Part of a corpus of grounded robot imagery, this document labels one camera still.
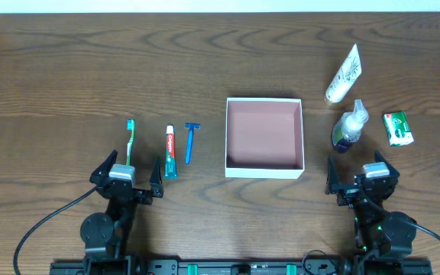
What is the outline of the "blue disposable razor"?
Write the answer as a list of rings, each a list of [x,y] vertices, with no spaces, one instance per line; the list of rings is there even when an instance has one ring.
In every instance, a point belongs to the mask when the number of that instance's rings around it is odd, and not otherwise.
[[[189,165],[193,152],[194,132],[195,130],[199,130],[201,128],[201,125],[196,123],[185,123],[185,128],[189,130],[186,146],[185,164]]]

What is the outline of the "green white toothbrush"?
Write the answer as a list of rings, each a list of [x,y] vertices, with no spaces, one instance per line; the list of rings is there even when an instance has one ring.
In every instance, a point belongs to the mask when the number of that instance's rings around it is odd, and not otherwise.
[[[131,154],[134,144],[134,136],[135,136],[135,120],[134,119],[128,119],[127,120],[127,129],[130,132],[131,136],[127,144],[127,158],[126,158],[126,164],[131,164]]]

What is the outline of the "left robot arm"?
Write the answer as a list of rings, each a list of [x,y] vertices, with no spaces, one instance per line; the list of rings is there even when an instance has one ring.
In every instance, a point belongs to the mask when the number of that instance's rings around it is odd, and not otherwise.
[[[125,253],[135,212],[138,205],[151,205],[154,198],[163,197],[159,158],[150,175],[150,188],[138,189],[135,168],[117,163],[117,156],[112,151],[89,178],[108,206],[105,212],[88,216],[80,227],[85,243],[84,274],[139,274],[142,267],[136,257]]]

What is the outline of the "Colgate toothpaste tube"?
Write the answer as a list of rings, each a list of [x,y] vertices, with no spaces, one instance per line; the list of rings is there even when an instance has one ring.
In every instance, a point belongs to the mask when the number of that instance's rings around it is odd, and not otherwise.
[[[175,131],[173,125],[166,128],[165,179],[176,179]]]

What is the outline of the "white cardboard box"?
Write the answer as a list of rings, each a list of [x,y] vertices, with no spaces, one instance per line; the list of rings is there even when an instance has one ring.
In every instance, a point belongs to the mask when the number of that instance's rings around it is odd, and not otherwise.
[[[225,177],[296,180],[304,153],[301,100],[227,99]]]

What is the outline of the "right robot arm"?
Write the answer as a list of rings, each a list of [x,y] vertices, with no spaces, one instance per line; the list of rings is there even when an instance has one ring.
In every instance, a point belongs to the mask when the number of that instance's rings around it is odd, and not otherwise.
[[[354,237],[361,250],[352,261],[352,274],[403,273],[403,258],[412,253],[416,229],[412,218],[389,212],[383,201],[395,191],[400,173],[374,152],[374,162],[363,165],[353,183],[343,183],[334,160],[328,158],[325,194],[336,195],[339,206],[354,211]]]

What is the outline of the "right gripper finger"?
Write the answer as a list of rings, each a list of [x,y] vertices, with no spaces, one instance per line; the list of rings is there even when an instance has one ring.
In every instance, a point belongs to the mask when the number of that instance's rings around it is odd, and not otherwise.
[[[341,189],[341,181],[332,157],[328,158],[328,175],[325,184],[325,194],[336,194]]]
[[[374,159],[376,163],[379,162],[383,162],[385,163],[385,165],[387,166],[387,169],[390,172],[390,177],[396,177],[398,178],[400,176],[400,173],[398,172],[397,169],[395,169],[384,157],[383,155],[379,152],[379,150],[375,150],[374,151]]]

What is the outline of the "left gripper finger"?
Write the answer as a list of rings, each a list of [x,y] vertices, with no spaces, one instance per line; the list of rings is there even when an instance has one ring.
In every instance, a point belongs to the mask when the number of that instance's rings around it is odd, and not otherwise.
[[[117,156],[117,150],[113,150],[110,155],[91,173],[89,182],[93,184],[103,184],[109,178],[109,173],[113,165],[116,163]]]
[[[154,162],[154,167],[152,169],[152,173],[150,175],[150,191],[152,196],[155,198],[163,197],[163,182],[162,176],[160,172],[160,158],[158,157]]]

